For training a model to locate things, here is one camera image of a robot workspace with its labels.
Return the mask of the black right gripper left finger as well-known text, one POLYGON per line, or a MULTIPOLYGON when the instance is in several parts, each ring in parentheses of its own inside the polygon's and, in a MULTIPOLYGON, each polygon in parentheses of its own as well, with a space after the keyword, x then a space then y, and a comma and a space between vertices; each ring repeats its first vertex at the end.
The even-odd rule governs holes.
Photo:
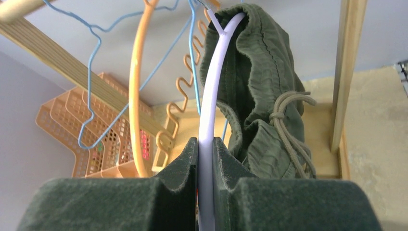
POLYGON ((151 178, 53 179, 33 197, 20 231, 195 231, 198 141, 151 178))

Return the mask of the purple hanger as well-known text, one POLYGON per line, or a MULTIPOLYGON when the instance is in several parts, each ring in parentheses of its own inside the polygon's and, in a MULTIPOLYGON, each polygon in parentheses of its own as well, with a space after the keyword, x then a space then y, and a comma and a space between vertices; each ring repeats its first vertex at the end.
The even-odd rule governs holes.
POLYGON ((200 231, 214 231, 215 206, 213 186, 213 138, 217 92, 224 59, 230 40, 245 13, 238 13, 222 27, 212 10, 207 10, 219 39, 212 55, 204 86, 199 136, 198 136, 198 228, 200 231))

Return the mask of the orange hanger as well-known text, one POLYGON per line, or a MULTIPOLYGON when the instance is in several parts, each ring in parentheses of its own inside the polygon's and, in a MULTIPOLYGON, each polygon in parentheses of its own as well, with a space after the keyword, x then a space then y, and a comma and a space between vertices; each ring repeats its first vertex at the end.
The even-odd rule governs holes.
POLYGON ((146 0, 144 2, 145 10, 141 17, 139 27, 133 44, 130 73, 129 73, 129 92, 128 92, 128 118, 131 132, 132 153, 134 164, 139 177, 151 177, 153 173, 163 170, 167 164, 174 148, 175 141, 180 129, 178 117, 173 113, 178 111, 180 114, 185 113, 187 106, 186 100, 189 98, 187 93, 181 87, 181 83, 186 86, 189 81, 183 77, 176 80, 176 87, 183 95, 184 101, 182 106, 174 102, 169 102, 166 106, 166 123, 162 127, 156 126, 149 122, 149 116, 144 116, 139 110, 139 96, 140 90, 144 85, 140 84, 140 70, 142 64, 142 56, 144 50, 144 43, 146 39, 147 29, 154 11, 157 10, 158 2, 156 0, 146 0), (143 129, 156 138, 157 152, 151 166, 145 164, 145 160, 141 151, 141 136, 140 130, 143 129))

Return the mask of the orange plastic file organizer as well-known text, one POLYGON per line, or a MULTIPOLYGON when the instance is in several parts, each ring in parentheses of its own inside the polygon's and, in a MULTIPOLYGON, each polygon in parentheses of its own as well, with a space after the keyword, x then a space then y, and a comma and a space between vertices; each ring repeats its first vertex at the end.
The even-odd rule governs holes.
POLYGON ((44 103, 38 112, 36 124, 68 148, 75 157, 74 178, 131 178, 139 177, 134 164, 129 122, 120 117, 115 125, 94 148, 91 146, 108 128, 118 113, 105 103, 92 97, 94 119, 82 128, 91 117, 88 110, 88 93, 81 87, 71 90, 44 103))

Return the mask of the wooden clothes rack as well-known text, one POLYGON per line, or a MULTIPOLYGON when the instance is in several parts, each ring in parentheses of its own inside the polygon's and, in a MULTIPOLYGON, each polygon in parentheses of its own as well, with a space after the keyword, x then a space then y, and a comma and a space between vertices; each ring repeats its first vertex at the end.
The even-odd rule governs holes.
MULTIPOLYGON (((128 99, 111 89, 92 73, 90 67, 85 67, 25 19, 26 15, 47 4, 47 0, 8 0, 1 3, 1 33, 77 86, 93 93, 120 115, 128 117, 128 99)), ((336 152, 343 142, 342 128, 366 5, 364 0, 344 0, 341 5, 332 103, 332 152, 336 152)))

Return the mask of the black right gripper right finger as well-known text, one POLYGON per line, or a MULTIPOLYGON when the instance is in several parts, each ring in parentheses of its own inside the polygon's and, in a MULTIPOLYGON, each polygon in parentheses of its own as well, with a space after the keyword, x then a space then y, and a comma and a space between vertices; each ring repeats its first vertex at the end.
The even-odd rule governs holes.
POLYGON ((346 180, 256 177, 213 140, 217 231, 379 231, 359 186, 346 180))

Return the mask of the dark olive green shorts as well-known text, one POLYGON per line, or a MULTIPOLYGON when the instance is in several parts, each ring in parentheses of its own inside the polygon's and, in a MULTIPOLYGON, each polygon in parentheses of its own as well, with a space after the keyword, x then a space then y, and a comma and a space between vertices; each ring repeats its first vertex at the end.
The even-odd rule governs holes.
POLYGON ((223 62, 217 106, 231 127, 228 150, 253 174, 312 179, 304 103, 315 105, 294 70, 287 32, 260 6, 241 3, 216 13, 222 26, 245 13, 223 62))

